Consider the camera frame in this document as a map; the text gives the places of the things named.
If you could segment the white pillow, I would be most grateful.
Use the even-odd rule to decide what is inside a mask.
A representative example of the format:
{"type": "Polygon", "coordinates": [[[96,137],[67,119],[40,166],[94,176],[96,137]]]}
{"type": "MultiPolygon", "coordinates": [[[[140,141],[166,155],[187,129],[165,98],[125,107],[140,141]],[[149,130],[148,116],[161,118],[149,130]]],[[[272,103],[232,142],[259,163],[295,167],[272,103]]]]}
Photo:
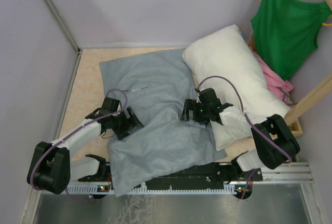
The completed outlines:
{"type": "Polygon", "coordinates": [[[222,103],[248,114],[284,117],[290,108],[269,91],[259,62],[236,25],[227,26],[187,47],[182,58],[201,89],[214,89],[222,103]]]}

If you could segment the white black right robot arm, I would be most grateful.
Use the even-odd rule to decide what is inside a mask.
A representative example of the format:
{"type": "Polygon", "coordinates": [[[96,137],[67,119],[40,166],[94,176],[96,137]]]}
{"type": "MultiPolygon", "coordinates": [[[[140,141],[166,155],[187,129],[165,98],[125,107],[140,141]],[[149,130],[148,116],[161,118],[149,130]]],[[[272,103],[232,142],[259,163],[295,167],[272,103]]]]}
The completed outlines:
{"type": "Polygon", "coordinates": [[[181,121],[211,125],[216,150],[224,150],[236,141],[251,137],[255,148],[235,157],[231,163],[232,175],[244,180],[250,171],[267,167],[276,169],[291,162],[300,152],[300,146],[283,117],[248,114],[243,107],[222,103],[212,88],[199,91],[198,98],[186,99],[181,121]]]}

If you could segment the grey-blue pillowcase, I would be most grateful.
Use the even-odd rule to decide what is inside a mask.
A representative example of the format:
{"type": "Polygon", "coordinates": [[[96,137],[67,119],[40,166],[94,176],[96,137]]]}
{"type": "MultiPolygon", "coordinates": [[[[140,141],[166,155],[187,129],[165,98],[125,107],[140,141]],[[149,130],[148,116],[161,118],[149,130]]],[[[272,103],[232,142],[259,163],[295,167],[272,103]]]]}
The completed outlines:
{"type": "Polygon", "coordinates": [[[184,101],[196,97],[182,49],[162,50],[100,63],[104,92],[131,107],[144,125],[108,142],[116,196],[153,178],[226,157],[216,150],[210,125],[180,121],[184,101]]]}

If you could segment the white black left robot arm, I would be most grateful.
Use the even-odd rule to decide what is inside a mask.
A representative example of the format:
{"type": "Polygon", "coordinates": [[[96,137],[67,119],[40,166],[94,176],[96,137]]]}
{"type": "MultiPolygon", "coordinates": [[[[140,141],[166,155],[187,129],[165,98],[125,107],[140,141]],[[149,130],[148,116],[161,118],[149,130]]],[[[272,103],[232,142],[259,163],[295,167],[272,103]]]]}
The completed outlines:
{"type": "Polygon", "coordinates": [[[118,140],[143,128],[131,107],[117,99],[105,97],[101,107],[85,116],[69,134],[52,142],[36,145],[26,181],[36,190],[60,194],[72,181],[101,181],[107,177],[106,159],[88,154],[73,160],[84,145],[111,130],[118,140]]]}

